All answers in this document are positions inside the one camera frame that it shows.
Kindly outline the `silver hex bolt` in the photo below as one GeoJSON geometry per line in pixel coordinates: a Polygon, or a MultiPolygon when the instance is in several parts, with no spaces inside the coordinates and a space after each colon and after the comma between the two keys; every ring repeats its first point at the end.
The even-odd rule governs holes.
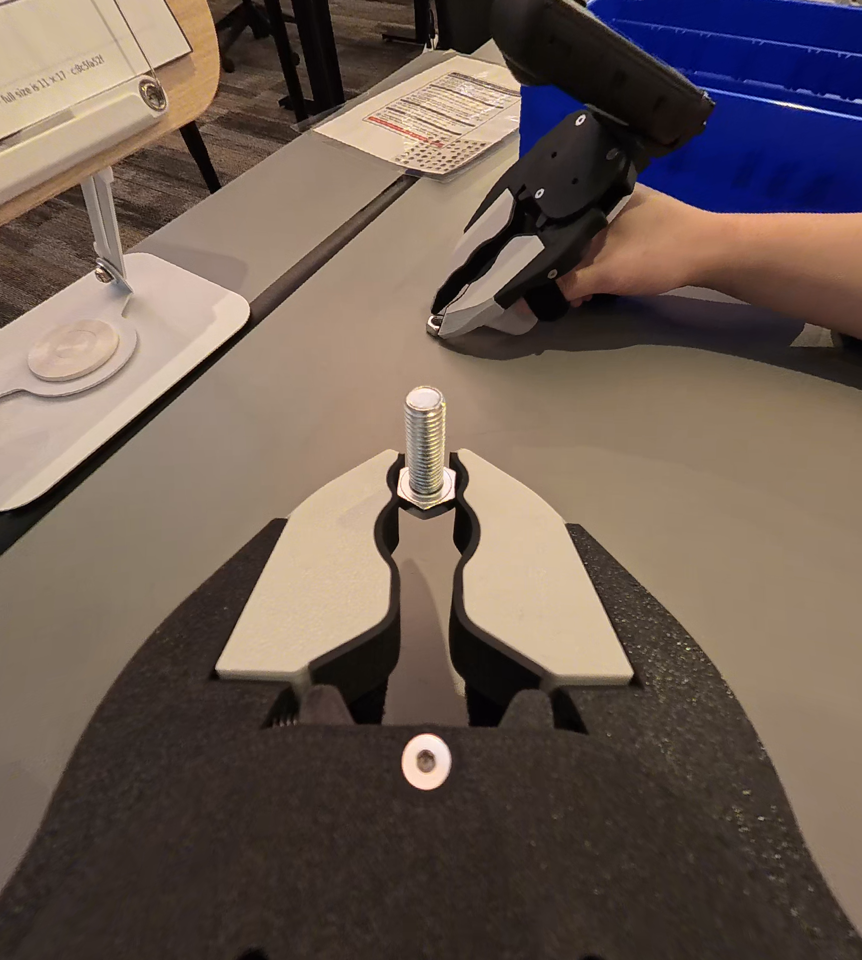
{"type": "Polygon", "coordinates": [[[397,482],[402,509],[422,519],[452,509],[458,479],[445,465],[446,403],[440,390],[419,386],[404,400],[405,462],[397,482]]]}

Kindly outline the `black framed display easel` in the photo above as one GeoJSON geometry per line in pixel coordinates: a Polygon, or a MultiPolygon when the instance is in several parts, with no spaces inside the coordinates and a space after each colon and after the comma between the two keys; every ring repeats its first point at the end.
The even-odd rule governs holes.
{"type": "Polygon", "coordinates": [[[327,1],[293,1],[303,62],[312,97],[305,98],[296,70],[296,54],[289,39],[286,18],[279,1],[263,1],[288,95],[281,104],[303,124],[312,116],[328,114],[345,103],[341,69],[327,1]]]}

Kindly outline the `person's right hand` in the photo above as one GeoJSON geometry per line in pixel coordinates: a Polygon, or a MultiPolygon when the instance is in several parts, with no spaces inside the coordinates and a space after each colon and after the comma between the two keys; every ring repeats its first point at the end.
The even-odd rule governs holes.
{"type": "Polygon", "coordinates": [[[557,279],[576,306],[593,296],[654,296],[696,285],[712,260],[715,214],[636,186],[618,216],[557,279]]]}

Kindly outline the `person's right forearm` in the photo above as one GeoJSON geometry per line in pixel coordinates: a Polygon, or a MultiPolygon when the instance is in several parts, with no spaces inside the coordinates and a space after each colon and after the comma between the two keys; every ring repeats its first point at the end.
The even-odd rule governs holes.
{"type": "Polygon", "coordinates": [[[862,213],[709,213],[702,286],[862,341],[862,213]]]}

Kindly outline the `laminated instruction sheet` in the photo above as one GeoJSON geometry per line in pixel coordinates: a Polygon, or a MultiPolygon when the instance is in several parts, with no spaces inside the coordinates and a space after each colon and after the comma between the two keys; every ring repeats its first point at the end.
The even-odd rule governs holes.
{"type": "Polygon", "coordinates": [[[509,70],[451,58],[317,126],[322,136],[419,176],[445,179],[519,129],[509,70]]]}

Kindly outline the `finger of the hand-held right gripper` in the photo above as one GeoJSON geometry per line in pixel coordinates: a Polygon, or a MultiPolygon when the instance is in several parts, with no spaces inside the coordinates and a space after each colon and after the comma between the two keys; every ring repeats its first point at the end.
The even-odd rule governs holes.
{"type": "Polygon", "coordinates": [[[447,294],[445,305],[435,307],[435,314],[445,318],[437,338],[456,338],[484,328],[509,335],[532,330],[537,318],[530,307],[500,306],[497,295],[543,251],[543,242],[537,236],[509,237],[480,277],[460,279],[457,294],[447,294]]]}
{"type": "MultiPolygon", "coordinates": [[[[449,273],[432,303],[432,314],[435,314],[435,307],[445,305],[446,295],[457,294],[459,280],[479,278],[507,245],[509,237],[523,236],[511,232],[515,205],[515,199],[506,189],[465,229],[452,254],[449,273]]],[[[497,295],[497,303],[503,307],[516,306],[520,295],[504,293],[504,289],[497,295]]]]}

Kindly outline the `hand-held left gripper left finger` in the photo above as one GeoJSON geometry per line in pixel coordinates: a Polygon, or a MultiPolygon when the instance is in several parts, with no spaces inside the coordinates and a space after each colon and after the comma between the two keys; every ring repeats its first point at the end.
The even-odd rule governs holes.
{"type": "Polygon", "coordinates": [[[386,450],[293,510],[216,663],[224,681],[337,688],[380,724],[401,639],[397,479],[386,450]]]}

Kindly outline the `wood and white document stand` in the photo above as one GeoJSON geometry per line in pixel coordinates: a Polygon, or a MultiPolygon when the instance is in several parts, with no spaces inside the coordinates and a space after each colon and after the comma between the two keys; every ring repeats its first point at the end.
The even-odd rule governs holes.
{"type": "Polygon", "coordinates": [[[80,185],[86,276],[0,330],[0,512],[50,491],[238,333],[240,294],[124,253],[112,166],[203,113],[219,52],[206,2],[167,2],[189,54],[0,140],[0,226],[80,185]]]}

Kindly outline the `blue plastic bin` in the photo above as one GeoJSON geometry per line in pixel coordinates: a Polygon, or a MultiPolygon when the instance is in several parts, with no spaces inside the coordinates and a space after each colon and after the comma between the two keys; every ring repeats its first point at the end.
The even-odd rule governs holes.
{"type": "MultiPolygon", "coordinates": [[[[577,3],[715,104],[637,184],[719,212],[862,212],[862,6],[577,3]]],[[[521,83],[520,156],[579,106],[521,83]]]]}

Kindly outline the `printed instruction poster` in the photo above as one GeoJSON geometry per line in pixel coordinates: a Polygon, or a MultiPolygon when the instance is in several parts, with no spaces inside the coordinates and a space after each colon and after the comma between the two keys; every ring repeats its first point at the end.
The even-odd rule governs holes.
{"type": "Polygon", "coordinates": [[[0,140],[192,50],[164,1],[0,2],[0,140]]]}

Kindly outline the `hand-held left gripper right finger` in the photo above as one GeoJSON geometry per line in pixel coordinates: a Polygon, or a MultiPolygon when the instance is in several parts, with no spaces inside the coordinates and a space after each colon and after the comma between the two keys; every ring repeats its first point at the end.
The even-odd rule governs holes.
{"type": "Polygon", "coordinates": [[[522,690],[623,688],[633,668],[559,513],[470,450],[458,489],[449,653],[470,702],[522,690]]]}

